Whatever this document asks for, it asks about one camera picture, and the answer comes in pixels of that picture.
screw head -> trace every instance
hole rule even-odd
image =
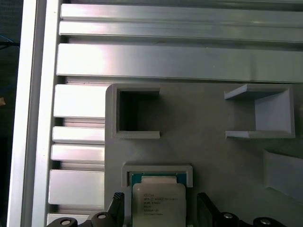
[[[69,220],[64,220],[61,222],[61,225],[65,226],[65,225],[68,225],[71,221]]]
[[[267,219],[261,219],[260,222],[261,222],[263,225],[270,225],[270,221],[267,220]]]
[[[104,215],[104,214],[100,214],[100,215],[98,216],[98,218],[99,218],[99,219],[106,218],[106,215]]]
[[[232,214],[230,213],[225,213],[223,216],[228,219],[232,218]]]

metal surface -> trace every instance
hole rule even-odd
[[[63,4],[61,18],[61,35],[291,43],[303,35],[301,12]]]
[[[21,39],[22,76],[18,78],[15,118],[18,140],[14,140],[13,148],[9,227],[20,226],[20,221],[21,226],[41,227],[47,217],[68,214],[81,218],[94,210],[94,206],[85,204],[78,204],[81,209],[76,210],[64,204],[62,197],[57,198],[58,204],[49,205],[48,176],[51,170],[85,170],[90,179],[90,174],[104,170],[106,84],[165,78],[303,82],[303,7],[299,1],[102,2],[104,5],[61,5],[61,0],[24,3],[27,22]],[[43,40],[44,26],[47,29]],[[28,40],[40,45],[34,45],[32,51]],[[29,64],[32,57],[35,61]],[[31,82],[30,70],[34,72]],[[81,190],[96,192],[85,187]]]
[[[53,128],[53,141],[56,143],[104,144],[104,129],[99,128]]]
[[[46,1],[24,0],[12,162],[8,227],[31,226],[34,194],[37,116]]]
[[[58,36],[58,20],[61,0],[47,1],[45,16],[45,38],[41,73],[41,94],[38,118],[36,174],[32,226],[46,224],[48,213],[48,189],[50,170],[51,131],[53,128],[53,94],[56,84],[55,63]]]
[[[56,85],[54,117],[105,118],[107,87]]]
[[[52,146],[52,160],[70,162],[94,162],[104,164],[104,146],[54,144]]]
[[[57,75],[303,82],[302,58],[280,50],[60,44]]]
[[[49,180],[50,204],[103,207],[103,172],[51,170]]]

dark background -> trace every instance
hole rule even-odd
[[[0,0],[0,35],[20,42],[23,0]],[[6,226],[19,49],[0,50],[0,222]]]

metal slot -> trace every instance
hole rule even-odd
[[[63,126],[78,128],[105,128],[105,118],[63,118]]]
[[[108,85],[56,85],[54,117],[105,117],[105,92]]]
[[[104,164],[104,146],[54,144],[52,146],[51,159],[64,162]]]
[[[104,206],[104,173],[52,170],[48,201],[50,204]]]
[[[71,161],[61,161],[59,169],[62,170],[78,170],[78,171],[97,171],[104,172],[105,167],[104,164],[95,164],[93,162],[90,163],[73,163]]]
[[[298,43],[301,42],[303,31],[301,28],[296,27],[212,25],[197,24],[197,22],[165,24],[142,22],[61,21],[59,34],[87,36],[174,37],[188,39],[226,39]]]
[[[53,128],[53,141],[55,143],[76,143],[76,144],[101,144],[104,145],[105,132],[99,128],[74,128],[60,127]]]
[[[295,51],[60,44],[57,75],[303,82],[302,58]]]
[[[297,26],[303,23],[301,12],[254,11],[238,9],[202,9],[182,7],[62,4],[63,20],[207,22],[209,24]]]

black clamp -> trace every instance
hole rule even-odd
[[[247,224],[232,213],[220,212],[205,193],[197,196],[197,218],[201,227],[286,227],[266,217],[254,219],[253,225]]]
[[[124,194],[116,192],[107,212],[99,212],[80,225],[74,218],[58,218],[47,227],[122,227],[123,222]]]

